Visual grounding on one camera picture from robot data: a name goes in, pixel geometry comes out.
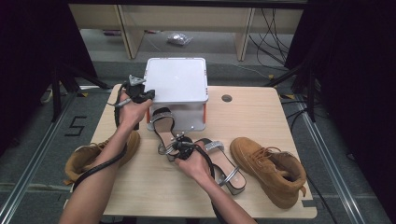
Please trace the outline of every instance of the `wooden table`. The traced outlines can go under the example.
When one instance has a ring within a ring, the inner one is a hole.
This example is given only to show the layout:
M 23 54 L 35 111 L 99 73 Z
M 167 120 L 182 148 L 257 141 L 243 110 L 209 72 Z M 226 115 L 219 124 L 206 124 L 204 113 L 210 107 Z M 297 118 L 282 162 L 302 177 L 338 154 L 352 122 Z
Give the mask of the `wooden table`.
M 108 101 L 114 103 L 119 86 Z M 240 136 L 249 137 L 264 147 L 279 147 L 298 158 L 290 129 L 276 90 L 259 87 L 208 87 L 206 127 L 202 132 L 188 133 L 193 141 L 206 137 L 221 141 L 232 161 L 229 146 Z M 229 103 L 222 101 L 232 96 Z M 103 142 L 116 130 L 114 107 L 107 105 L 93 135 L 92 142 Z M 135 156 L 118 172 L 105 215 L 131 217 L 215 217 L 206 193 L 186 177 L 177 166 L 158 154 L 160 138 L 140 123 L 141 143 Z M 291 209 L 277 208 L 266 196 L 259 182 L 241 171 L 247 180 L 245 191 L 232 196 L 255 218 L 313 218 L 317 215 L 311 191 Z

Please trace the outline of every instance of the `sandal strap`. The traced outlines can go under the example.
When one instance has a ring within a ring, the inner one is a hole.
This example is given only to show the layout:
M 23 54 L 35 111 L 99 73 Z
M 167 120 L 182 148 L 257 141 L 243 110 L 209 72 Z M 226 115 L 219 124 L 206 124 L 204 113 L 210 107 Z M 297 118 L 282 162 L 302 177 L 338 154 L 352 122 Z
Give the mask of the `sandal strap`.
M 233 178 L 234 175 L 236 175 L 236 173 L 238 173 L 238 171 L 239 171 L 239 166 L 236 166 L 235 169 L 233 169 L 233 171 L 227 177 L 225 177 L 224 179 L 223 179 L 223 177 L 225 175 L 221 175 L 221 177 L 219 178 L 218 184 L 220 186 L 225 185 L 227 182 L 229 182 Z
M 158 154 L 167 155 L 167 154 L 171 153 L 173 150 L 175 150 L 173 148 L 173 144 L 174 144 L 174 142 L 169 144 L 169 146 L 167 146 L 167 147 L 165 147 L 163 144 L 159 144 L 158 145 Z
M 162 113 L 158 113 L 158 114 L 152 116 L 148 125 L 150 126 L 150 128 L 154 129 L 154 122 L 159 120 L 159 119 L 163 119 L 163 118 L 175 119 L 175 117 L 172 114 L 172 112 L 162 112 Z
M 221 151 L 224 151 L 224 145 L 220 141 L 210 142 L 205 145 L 205 148 L 207 151 L 209 151 L 210 149 L 213 149 L 215 147 L 218 147 Z

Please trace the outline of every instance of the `brown work boot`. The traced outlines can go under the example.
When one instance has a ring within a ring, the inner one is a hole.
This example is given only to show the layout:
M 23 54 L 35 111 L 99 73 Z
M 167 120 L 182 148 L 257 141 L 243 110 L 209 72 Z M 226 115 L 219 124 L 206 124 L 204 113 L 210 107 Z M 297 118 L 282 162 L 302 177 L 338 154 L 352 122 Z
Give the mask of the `brown work boot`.
M 246 137 L 234 139 L 231 155 L 241 169 L 257 178 L 268 198 L 279 208 L 291 208 L 298 200 L 299 189 L 306 194 L 306 172 L 289 152 L 277 147 L 262 147 Z
M 68 159 L 64 171 L 66 175 L 70 178 L 65 180 L 66 185 L 75 183 L 76 180 L 84 174 L 86 171 L 90 170 L 93 166 L 93 162 L 96 157 L 102 152 L 103 148 L 108 143 L 108 139 L 99 144 L 91 143 L 89 146 L 78 147 Z M 140 143 L 140 135 L 137 131 L 132 131 L 129 135 L 129 140 L 127 142 L 127 150 L 125 155 L 120 159 L 120 167 L 127 163 L 136 153 Z

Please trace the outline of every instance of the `sandal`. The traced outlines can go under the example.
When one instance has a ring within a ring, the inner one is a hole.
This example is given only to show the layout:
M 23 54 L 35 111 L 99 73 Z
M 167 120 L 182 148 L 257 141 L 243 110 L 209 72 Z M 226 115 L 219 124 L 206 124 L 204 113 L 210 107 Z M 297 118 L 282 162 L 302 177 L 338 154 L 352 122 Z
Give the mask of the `sandal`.
M 202 138 L 197 142 L 205 144 L 206 153 L 215 168 L 216 182 L 222 187 L 226 185 L 232 195 L 241 193 L 245 189 L 246 179 L 239 172 L 239 167 L 234 166 L 224 154 L 224 145 L 220 141 L 212 142 L 207 138 Z
M 189 137 L 182 135 L 174 136 L 172 131 L 175 127 L 175 118 L 168 107 L 162 107 L 152 113 L 150 125 L 154 132 L 161 138 L 158 145 L 158 153 L 166 155 L 169 161 L 174 161 L 179 155 L 179 151 L 174 148 L 175 142 L 192 143 Z

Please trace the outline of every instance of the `white plastic box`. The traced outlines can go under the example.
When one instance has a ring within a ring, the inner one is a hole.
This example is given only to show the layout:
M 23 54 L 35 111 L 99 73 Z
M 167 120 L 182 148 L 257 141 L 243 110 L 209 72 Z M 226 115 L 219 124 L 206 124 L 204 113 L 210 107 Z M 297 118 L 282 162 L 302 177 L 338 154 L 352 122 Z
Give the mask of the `white plastic box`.
M 175 117 L 174 131 L 202 131 L 208 100 L 206 62 L 203 58 L 151 58 L 144 75 L 145 91 L 155 90 L 152 113 L 168 107 Z

